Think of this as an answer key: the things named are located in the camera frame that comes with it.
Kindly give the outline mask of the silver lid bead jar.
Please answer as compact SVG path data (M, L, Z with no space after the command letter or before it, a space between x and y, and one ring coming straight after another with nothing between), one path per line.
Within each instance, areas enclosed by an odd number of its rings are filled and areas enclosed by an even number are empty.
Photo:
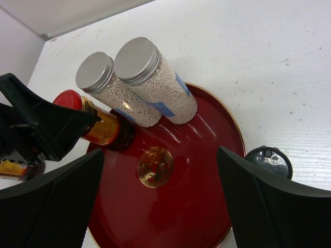
M198 103L159 49L147 38L125 43L116 55L115 74L170 122L189 122Z
M130 121L148 128L161 114L124 84L114 72L114 61L104 52L88 56L76 73L76 85Z

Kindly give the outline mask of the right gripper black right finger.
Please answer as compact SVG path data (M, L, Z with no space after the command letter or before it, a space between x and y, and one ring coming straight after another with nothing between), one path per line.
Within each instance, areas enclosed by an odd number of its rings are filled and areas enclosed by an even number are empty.
M273 174L219 147L237 247L330 247L330 191Z

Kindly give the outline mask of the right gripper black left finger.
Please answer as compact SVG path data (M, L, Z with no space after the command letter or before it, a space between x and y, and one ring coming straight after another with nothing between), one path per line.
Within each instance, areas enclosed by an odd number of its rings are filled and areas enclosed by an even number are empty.
M1 190L1 247L81 247L104 155L95 149L40 177Z

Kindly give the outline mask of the red lid sauce jar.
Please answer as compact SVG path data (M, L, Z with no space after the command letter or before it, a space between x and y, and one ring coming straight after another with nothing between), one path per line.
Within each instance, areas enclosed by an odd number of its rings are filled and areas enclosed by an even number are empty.
M8 160L1 161L1 179L28 181L44 174L45 167L45 162L36 166L27 166L12 163Z
M82 138L110 150L123 150L133 141L135 128L127 119L114 115L95 105L89 98L74 90L60 93L54 104L84 111L96 117L94 124L87 127Z

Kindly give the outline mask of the black cap white salt bottle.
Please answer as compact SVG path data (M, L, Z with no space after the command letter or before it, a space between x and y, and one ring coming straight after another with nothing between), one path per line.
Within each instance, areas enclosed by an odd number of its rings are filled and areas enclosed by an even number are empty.
M260 146L247 153L245 159L273 174L292 180L292 163L277 147Z

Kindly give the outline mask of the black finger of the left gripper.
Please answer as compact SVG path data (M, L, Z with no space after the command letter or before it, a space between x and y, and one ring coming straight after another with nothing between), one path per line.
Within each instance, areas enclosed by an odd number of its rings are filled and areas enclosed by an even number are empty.
M50 103L28 89L14 74L1 75L1 160L60 161L100 120L92 113Z

